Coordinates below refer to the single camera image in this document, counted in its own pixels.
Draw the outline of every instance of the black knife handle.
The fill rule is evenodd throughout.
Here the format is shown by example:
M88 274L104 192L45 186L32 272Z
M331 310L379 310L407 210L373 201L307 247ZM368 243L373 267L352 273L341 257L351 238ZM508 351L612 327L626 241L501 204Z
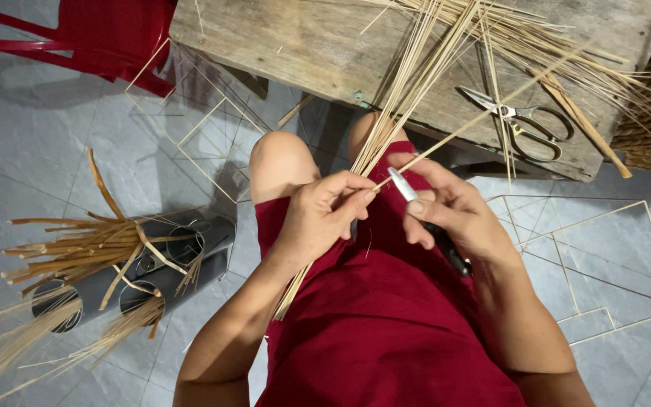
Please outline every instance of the black knife handle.
M436 242L436 247L439 248L441 254L446 257L452 266L458 271L461 277L468 277L471 275L471 264L464 260L460 254L458 254L457 246L454 244L454 241L451 240L451 237L448 235L447 231L443 227L434 225L431 222L421 222L424 229L426 229L433 240Z

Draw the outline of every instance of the fingernail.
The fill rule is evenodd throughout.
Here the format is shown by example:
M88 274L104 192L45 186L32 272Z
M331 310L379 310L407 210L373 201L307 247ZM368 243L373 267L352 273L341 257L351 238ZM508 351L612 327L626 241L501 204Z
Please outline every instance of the fingernail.
M419 202L418 200L412 200L409 202L408 206L406 207L406 210L413 215L418 215L421 212L423 212L423 203Z

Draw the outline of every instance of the red plastic chair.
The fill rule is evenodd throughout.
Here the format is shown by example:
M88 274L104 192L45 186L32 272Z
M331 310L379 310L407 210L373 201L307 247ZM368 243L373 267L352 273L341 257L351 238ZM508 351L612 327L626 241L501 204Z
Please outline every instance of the red plastic chair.
M114 82L131 82L167 40L177 0L61 0L59 26L47 28L0 13L0 24L51 41L0 40L0 51L90 73ZM74 51L68 58L50 51ZM157 56L134 83L165 97L173 85L156 75L169 53Z

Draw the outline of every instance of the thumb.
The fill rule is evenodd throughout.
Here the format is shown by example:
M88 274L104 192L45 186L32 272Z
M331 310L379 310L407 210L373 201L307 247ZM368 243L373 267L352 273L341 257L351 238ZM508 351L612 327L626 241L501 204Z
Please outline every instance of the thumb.
M351 194L348 199L336 209L331 216L337 218L339 222L349 223L356 219L358 214L370 204L375 198L375 192L370 189L361 189L360 191Z
M406 206L406 211L412 217L441 226L448 232L461 230L465 215L442 203L424 199L412 200Z

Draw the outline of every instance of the person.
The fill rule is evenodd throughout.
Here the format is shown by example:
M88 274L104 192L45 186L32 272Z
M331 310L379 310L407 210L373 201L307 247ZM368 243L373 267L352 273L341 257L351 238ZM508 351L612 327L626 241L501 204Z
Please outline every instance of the person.
M356 160L378 113L351 129ZM296 135L252 150L250 190L262 262L200 330L175 406L249 405L263 337L267 384L257 405L593 405L559 326L535 294L509 236L479 192L423 159L402 130L368 177L321 178ZM351 223L357 221L356 238ZM472 262L460 277L418 222L443 227ZM289 281L311 262L282 321Z

